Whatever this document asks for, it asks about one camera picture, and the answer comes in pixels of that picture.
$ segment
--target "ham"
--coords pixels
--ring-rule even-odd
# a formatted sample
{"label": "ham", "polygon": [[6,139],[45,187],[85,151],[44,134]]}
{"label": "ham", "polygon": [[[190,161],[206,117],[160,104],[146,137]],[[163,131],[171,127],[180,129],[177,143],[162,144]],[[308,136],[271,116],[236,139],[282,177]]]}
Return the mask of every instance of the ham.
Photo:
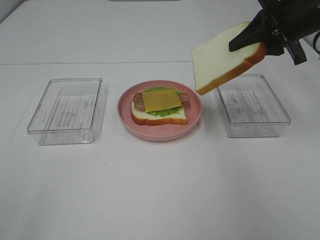
{"label": "ham", "polygon": [[[190,102],[189,96],[186,93],[178,93],[178,97],[181,101],[181,104],[187,104]],[[140,111],[145,110],[145,103],[142,97],[142,92],[137,92],[133,97],[134,108]]]}

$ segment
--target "robotic arm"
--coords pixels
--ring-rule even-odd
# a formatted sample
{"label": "robotic arm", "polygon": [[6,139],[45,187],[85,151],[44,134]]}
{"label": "robotic arm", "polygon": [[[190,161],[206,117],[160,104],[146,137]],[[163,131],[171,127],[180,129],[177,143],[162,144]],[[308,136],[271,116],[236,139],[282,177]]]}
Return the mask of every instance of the robotic arm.
{"label": "robotic arm", "polygon": [[[320,0],[258,0],[262,6],[251,23],[229,42],[231,52],[257,42],[266,54],[279,56],[287,48],[294,64],[307,61],[300,39],[320,30]],[[313,48],[316,50],[316,34]]]}

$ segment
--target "clear plastic container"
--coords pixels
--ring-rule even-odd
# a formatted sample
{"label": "clear plastic container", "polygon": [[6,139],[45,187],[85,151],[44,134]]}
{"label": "clear plastic container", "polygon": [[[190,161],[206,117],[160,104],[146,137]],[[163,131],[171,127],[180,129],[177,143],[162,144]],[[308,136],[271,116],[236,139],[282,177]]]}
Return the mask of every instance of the clear plastic container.
{"label": "clear plastic container", "polygon": [[101,78],[52,79],[27,133],[39,145],[91,143],[100,135],[106,99]]}
{"label": "clear plastic container", "polygon": [[213,94],[230,138],[279,137],[291,124],[263,75],[240,75]]}

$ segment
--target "white table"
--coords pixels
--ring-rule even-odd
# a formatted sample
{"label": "white table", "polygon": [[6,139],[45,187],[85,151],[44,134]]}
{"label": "white table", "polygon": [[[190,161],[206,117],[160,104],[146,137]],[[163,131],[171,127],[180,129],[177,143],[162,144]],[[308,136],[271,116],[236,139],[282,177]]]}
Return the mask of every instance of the white table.
{"label": "white table", "polygon": [[[193,88],[191,62],[0,66],[0,239],[317,239],[316,66],[283,55],[249,71],[292,118],[283,136],[228,138],[208,93],[195,129],[168,142],[127,132],[117,101],[147,80]],[[100,140],[38,146],[26,128],[48,81],[82,77],[109,86]]]}
{"label": "white table", "polygon": [[0,24],[0,64],[190,61],[257,0],[29,0]]}

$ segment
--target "pink plate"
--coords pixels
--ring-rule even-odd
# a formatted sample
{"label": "pink plate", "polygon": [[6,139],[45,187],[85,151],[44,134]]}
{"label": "pink plate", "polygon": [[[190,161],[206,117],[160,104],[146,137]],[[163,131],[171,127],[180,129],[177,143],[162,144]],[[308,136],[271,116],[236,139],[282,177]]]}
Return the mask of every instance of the pink plate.
{"label": "pink plate", "polygon": [[[136,124],[131,117],[131,102],[135,93],[142,92],[151,87],[175,88],[183,93],[187,93],[190,98],[190,104],[184,106],[187,124],[165,124],[158,126],[147,126]],[[191,88],[168,80],[152,80],[139,83],[125,91],[120,97],[117,105],[117,112],[124,127],[133,135],[149,141],[169,141],[182,137],[189,133],[198,122],[201,115],[202,105],[198,94]]]}

